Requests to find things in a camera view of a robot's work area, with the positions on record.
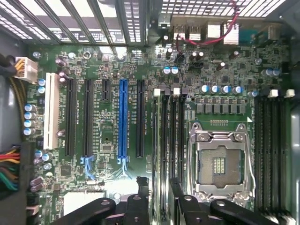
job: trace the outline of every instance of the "cable bundle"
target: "cable bundle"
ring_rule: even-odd
[[[19,146],[13,146],[9,151],[0,153],[0,181],[12,191],[18,190],[19,149]]]

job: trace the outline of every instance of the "white pci slot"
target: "white pci slot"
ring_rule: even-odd
[[[58,146],[58,120],[60,101],[60,76],[46,74],[44,149],[55,149]]]

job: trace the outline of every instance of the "black dimm slot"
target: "black dimm slot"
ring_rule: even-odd
[[[264,101],[263,114],[263,207],[271,209],[271,107],[270,101]]]
[[[93,145],[93,80],[85,80],[84,124],[83,124],[83,155],[92,156]]]
[[[160,140],[160,207],[162,220],[166,219],[166,182],[167,182],[167,140],[168,140],[168,96],[162,96],[161,108],[161,140]]]
[[[271,154],[272,154],[272,209],[277,210],[279,207],[278,202],[278,179],[279,179],[279,117],[278,117],[278,102],[272,101],[271,102],[271,111],[272,111],[272,117],[271,117],[271,124],[272,124],[272,130],[271,130]]]
[[[76,125],[76,79],[67,81],[67,102],[66,102],[66,156],[75,155],[75,125]]]
[[[170,99],[170,136],[169,136],[169,178],[175,177],[175,152],[176,152],[176,112],[177,112],[177,98]]]
[[[263,207],[263,103],[255,99],[255,210]]]
[[[145,150],[145,81],[137,81],[136,144],[137,158],[144,157]]]
[[[183,182],[183,160],[184,160],[184,104],[186,100],[186,95],[181,95],[179,97],[178,104],[178,179]]]

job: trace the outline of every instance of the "green wire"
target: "green wire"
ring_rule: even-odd
[[[13,184],[4,176],[3,173],[0,172],[0,179],[6,185],[6,187],[10,190],[17,191],[18,189],[13,186]]]

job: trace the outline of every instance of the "blue pcie slot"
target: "blue pcie slot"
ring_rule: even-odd
[[[118,164],[127,158],[128,80],[120,79]]]

